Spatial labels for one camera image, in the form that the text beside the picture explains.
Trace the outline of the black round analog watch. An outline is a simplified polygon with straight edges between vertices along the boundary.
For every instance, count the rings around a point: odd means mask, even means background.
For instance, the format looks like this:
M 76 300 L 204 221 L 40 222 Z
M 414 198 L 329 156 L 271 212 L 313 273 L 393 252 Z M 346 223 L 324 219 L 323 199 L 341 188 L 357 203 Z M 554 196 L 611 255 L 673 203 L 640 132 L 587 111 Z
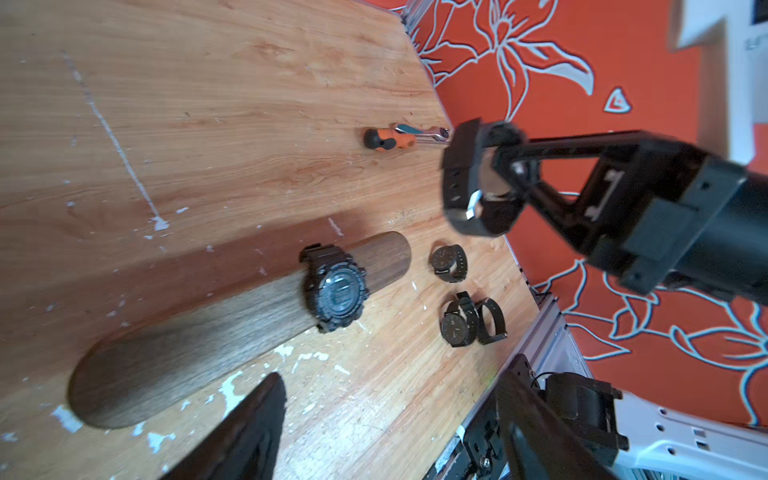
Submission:
M 482 237 L 509 232 L 525 203 L 492 163 L 497 148 L 525 140 L 512 123 L 476 118 L 456 127 L 443 152 L 442 199 L 443 214 L 457 232 Z

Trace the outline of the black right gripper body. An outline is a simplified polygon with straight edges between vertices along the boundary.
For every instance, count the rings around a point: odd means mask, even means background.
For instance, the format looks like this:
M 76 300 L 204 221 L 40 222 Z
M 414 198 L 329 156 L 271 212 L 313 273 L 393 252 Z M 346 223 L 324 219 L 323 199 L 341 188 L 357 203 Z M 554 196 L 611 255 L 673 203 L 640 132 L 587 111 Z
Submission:
M 657 286 L 750 293 L 750 177 L 693 145 L 645 133 L 645 159 L 596 158 L 581 195 L 589 262 L 641 294 Z

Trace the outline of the black digital sport watch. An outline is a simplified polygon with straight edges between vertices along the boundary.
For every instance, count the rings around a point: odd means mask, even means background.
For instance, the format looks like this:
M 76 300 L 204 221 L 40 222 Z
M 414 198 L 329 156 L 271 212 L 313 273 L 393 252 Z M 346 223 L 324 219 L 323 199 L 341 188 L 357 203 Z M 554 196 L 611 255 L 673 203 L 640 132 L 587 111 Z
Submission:
M 307 265 L 304 299 L 322 333 L 349 327 L 369 297 L 366 271 L 353 256 L 333 244 L 305 247 L 299 261 Z

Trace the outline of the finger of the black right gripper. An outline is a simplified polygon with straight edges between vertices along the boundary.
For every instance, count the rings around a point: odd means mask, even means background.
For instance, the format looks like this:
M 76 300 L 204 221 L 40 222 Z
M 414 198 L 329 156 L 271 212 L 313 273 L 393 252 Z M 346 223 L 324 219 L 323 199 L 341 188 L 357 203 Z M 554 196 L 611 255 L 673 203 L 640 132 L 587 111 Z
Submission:
M 637 163 L 645 159 L 641 131 L 613 132 L 531 139 L 509 151 L 512 165 L 548 159 L 607 158 L 611 161 Z
M 526 201 L 574 250 L 591 251 L 591 222 L 585 216 L 588 196 L 569 200 L 543 181 L 529 182 L 524 190 Z

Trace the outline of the dark wooden watch stand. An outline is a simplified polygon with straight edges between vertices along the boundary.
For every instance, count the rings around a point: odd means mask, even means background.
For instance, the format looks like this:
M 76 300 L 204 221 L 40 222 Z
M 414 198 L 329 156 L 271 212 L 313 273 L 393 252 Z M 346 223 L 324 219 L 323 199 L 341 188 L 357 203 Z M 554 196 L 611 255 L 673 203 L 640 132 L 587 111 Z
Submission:
M 369 297 L 404 277 L 412 259 L 408 240 L 395 231 L 344 251 L 365 269 Z M 299 269 L 276 280 L 104 338 L 70 378 L 71 409 L 99 428 L 138 424 L 304 331 L 318 329 L 304 299 L 306 274 L 307 265 L 300 262 Z

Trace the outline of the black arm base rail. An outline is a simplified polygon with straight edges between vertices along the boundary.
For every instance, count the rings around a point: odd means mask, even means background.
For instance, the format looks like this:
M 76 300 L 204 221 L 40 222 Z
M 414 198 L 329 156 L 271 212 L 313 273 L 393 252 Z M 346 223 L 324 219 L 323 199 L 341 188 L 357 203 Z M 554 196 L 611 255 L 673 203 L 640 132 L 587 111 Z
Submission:
M 511 377 L 534 378 L 528 358 L 515 355 L 424 475 L 426 479 L 546 479 L 548 474 L 518 425 L 500 416 L 510 406 L 498 399 Z

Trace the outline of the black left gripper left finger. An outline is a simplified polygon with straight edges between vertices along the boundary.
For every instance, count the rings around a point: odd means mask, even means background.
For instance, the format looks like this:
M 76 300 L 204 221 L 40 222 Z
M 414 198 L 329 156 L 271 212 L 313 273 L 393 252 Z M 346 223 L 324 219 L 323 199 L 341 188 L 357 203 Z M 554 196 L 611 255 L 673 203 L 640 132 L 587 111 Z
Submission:
M 165 479 L 271 479 L 286 414 L 282 377 L 271 373 Z

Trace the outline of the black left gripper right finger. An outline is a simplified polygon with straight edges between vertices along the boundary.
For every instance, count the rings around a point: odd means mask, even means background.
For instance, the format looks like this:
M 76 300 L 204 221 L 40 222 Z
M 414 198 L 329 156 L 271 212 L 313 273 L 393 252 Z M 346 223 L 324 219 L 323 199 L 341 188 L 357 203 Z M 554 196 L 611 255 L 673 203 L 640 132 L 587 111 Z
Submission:
M 500 374 L 495 396 L 510 479 L 614 477 L 516 373 Z

